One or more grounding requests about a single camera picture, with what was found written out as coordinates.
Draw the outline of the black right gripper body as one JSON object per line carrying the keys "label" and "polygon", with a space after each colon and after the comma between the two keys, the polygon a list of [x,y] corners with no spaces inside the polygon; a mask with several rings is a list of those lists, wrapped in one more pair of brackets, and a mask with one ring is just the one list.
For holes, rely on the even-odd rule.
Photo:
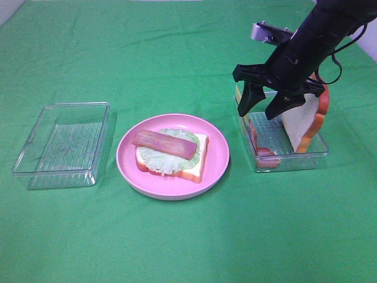
{"label": "black right gripper body", "polygon": [[236,65],[236,82],[252,82],[286,96],[324,92],[310,76],[328,56],[328,13],[312,11],[288,41],[276,46],[263,64]]}

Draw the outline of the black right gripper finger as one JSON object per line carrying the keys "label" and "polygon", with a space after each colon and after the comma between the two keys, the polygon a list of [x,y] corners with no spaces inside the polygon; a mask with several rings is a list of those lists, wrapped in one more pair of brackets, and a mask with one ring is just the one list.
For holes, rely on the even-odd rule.
{"label": "black right gripper finger", "polygon": [[303,95],[290,97],[277,93],[265,109],[266,118],[272,120],[285,111],[304,105],[305,102]]}
{"label": "black right gripper finger", "polygon": [[237,107],[239,116],[245,116],[256,104],[265,98],[266,96],[262,85],[244,82],[242,96]]}

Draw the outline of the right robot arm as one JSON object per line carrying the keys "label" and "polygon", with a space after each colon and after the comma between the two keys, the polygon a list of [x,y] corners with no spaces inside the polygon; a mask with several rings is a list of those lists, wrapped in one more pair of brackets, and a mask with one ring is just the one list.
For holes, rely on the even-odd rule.
{"label": "right robot arm", "polygon": [[276,49],[263,64],[237,65],[236,82],[244,89],[238,105],[240,116],[266,98],[264,87],[276,90],[265,114],[271,120],[305,103],[305,94],[319,97],[325,90],[318,68],[328,57],[339,52],[338,44],[359,27],[366,28],[376,18],[376,1],[317,1],[301,26],[291,32],[257,22],[251,37],[273,44]]}

